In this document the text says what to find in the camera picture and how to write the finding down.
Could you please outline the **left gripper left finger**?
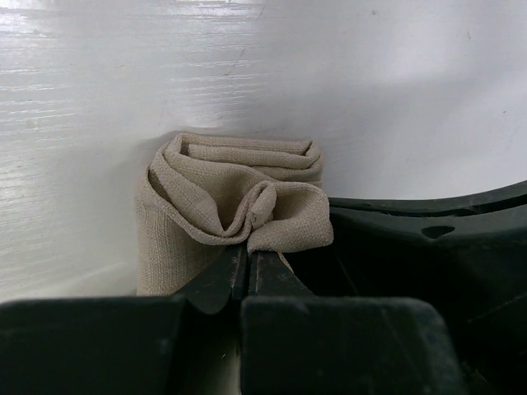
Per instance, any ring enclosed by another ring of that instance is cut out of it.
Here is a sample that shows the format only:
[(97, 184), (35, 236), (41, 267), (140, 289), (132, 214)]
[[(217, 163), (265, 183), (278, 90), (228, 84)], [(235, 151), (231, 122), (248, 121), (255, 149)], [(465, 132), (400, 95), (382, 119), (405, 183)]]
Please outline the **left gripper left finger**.
[(170, 296), (3, 303), (2, 393), (237, 394), (246, 265), (231, 246)]

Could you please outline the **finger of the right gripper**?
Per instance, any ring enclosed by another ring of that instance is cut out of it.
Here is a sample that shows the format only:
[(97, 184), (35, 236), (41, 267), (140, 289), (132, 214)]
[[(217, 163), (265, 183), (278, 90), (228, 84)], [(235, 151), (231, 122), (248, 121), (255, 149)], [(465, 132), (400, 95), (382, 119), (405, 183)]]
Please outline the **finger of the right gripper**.
[(333, 197), (330, 220), (330, 246), (287, 255), (310, 290), (423, 300), (444, 318), (471, 393), (525, 393), (525, 183), (428, 200)]

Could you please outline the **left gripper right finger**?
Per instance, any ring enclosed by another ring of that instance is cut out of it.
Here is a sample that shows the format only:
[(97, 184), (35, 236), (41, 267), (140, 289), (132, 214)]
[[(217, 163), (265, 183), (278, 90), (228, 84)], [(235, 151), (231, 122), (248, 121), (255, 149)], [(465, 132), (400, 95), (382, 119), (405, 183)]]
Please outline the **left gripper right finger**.
[(448, 329), (411, 298), (319, 297), (275, 253), (250, 258), (244, 394), (465, 394)]

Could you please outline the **beige cloth napkin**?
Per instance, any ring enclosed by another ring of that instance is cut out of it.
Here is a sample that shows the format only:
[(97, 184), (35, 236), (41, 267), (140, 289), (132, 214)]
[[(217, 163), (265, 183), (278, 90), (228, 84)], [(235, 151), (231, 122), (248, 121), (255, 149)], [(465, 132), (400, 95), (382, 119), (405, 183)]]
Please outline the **beige cloth napkin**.
[(281, 255), (330, 245), (322, 169), (311, 140), (178, 134), (138, 180), (138, 295), (174, 294), (231, 245)]

